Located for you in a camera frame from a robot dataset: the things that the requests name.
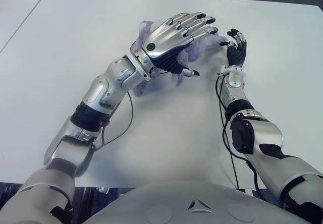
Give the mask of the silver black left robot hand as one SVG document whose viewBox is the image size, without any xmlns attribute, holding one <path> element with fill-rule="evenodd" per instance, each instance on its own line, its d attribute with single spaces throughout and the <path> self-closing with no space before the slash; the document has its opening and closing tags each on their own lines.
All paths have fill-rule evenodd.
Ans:
<svg viewBox="0 0 323 224">
<path fill-rule="evenodd" d="M 200 39 L 217 33 L 218 29 L 210 26 L 215 20 L 202 12 L 179 13 L 154 29 L 138 50 L 132 46 L 127 57 L 146 70 L 144 78 L 154 67 L 186 77 L 199 76 L 196 70 L 181 65 L 178 55 Z"/>
</svg>

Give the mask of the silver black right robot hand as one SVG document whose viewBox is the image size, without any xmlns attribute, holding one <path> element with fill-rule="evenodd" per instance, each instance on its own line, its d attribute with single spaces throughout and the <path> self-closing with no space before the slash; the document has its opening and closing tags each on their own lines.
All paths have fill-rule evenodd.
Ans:
<svg viewBox="0 0 323 224">
<path fill-rule="evenodd" d="M 242 32 L 232 28 L 227 35 L 235 39 L 235 41 L 223 41 L 220 46 L 227 47 L 227 59 L 229 66 L 243 67 L 247 53 L 247 41 Z"/>
</svg>

